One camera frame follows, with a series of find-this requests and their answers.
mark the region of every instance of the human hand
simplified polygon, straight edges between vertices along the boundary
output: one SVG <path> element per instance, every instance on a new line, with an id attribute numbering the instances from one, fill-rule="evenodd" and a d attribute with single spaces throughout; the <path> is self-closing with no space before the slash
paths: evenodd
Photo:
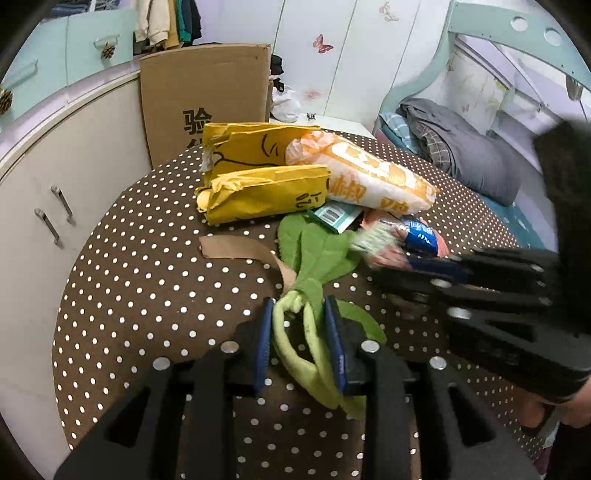
<path id="1" fill-rule="evenodd" d="M 519 422 L 530 428 L 537 427 L 544 419 L 544 405 L 553 405 L 521 388 L 517 388 L 517 419 Z M 591 423 L 591 380 L 585 383 L 584 387 L 577 393 L 574 399 L 557 405 L 560 409 L 560 421 L 576 429 L 587 426 Z"/>

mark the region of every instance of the metal handle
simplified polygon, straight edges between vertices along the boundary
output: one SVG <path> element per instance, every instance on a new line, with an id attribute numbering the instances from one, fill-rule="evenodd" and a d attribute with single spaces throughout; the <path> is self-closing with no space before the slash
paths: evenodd
<path id="1" fill-rule="evenodd" d="M 43 222 L 47 225 L 47 228 L 49 228 L 49 231 L 53 235 L 53 243 L 55 243 L 56 245 L 59 245 L 60 244 L 60 234 L 57 233 L 57 230 L 55 228 L 53 228 L 53 225 L 51 224 L 49 218 L 47 218 L 47 215 L 45 214 L 45 212 L 43 210 L 41 210 L 40 208 L 36 208 L 35 215 L 37 215 L 41 220 L 43 220 Z"/>
<path id="2" fill-rule="evenodd" d="M 66 213 L 68 214 L 67 221 L 71 223 L 74 213 L 72 213 L 72 209 L 68 205 L 68 202 L 66 200 L 66 197 L 64 197 L 63 192 L 61 191 L 60 188 L 58 188 L 56 186 L 51 187 L 51 191 L 52 191 L 53 195 L 55 195 L 56 197 L 58 197 L 60 199 L 61 204 L 64 206 L 64 208 L 66 209 Z"/>
<path id="3" fill-rule="evenodd" d="M 38 71 L 39 60 L 34 59 L 33 61 L 23 65 L 19 69 L 9 71 L 4 77 L 2 84 L 4 88 L 14 88 L 17 84 L 26 80 L 32 75 L 35 75 Z"/>

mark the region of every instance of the white wardrobe door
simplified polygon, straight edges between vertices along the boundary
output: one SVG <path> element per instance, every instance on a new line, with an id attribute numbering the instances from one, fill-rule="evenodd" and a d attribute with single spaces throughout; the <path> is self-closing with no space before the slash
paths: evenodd
<path id="1" fill-rule="evenodd" d="M 274 53 L 283 58 L 281 80 L 301 95 L 304 112 L 324 114 L 355 3 L 285 2 Z"/>
<path id="2" fill-rule="evenodd" d="M 275 43 L 285 0 L 225 0 L 219 20 L 222 43 Z"/>
<path id="3" fill-rule="evenodd" d="M 400 65 L 420 0 L 358 1 L 326 115 L 371 128 Z"/>
<path id="4" fill-rule="evenodd" d="M 49 479 L 69 452 L 57 413 L 51 344 L 76 256 L 54 245 L 35 216 L 34 209 L 43 208 L 57 228 L 56 211 L 41 204 L 26 160 L 0 183 L 0 411 L 29 461 Z"/>
<path id="5" fill-rule="evenodd" d="M 121 191 L 151 170 L 139 81 L 106 93 L 65 119 L 27 152 L 26 168 L 43 203 L 58 211 L 59 232 L 65 249 L 74 253 L 73 263 Z M 65 221 L 66 210 L 51 186 L 61 189 L 75 223 Z M 119 232 L 125 230 L 121 218 L 133 208 L 137 205 L 118 212 Z"/>

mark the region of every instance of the snack wrapper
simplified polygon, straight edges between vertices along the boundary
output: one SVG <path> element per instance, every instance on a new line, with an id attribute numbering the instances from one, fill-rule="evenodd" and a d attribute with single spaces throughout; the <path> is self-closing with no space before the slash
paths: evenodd
<path id="1" fill-rule="evenodd" d="M 330 170 L 328 198 L 406 215 L 427 210 L 438 188 L 409 169 L 380 160 L 338 135 L 312 131 L 292 141 L 286 165 L 319 164 Z"/>

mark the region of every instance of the brown cardboard piece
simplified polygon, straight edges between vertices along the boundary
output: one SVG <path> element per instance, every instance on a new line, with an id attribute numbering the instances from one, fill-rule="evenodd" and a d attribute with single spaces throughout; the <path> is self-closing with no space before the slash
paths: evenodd
<path id="1" fill-rule="evenodd" d="M 269 45 L 202 45 L 142 58 L 142 110 L 154 168 L 194 148 L 208 122 L 268 119 Z"/>

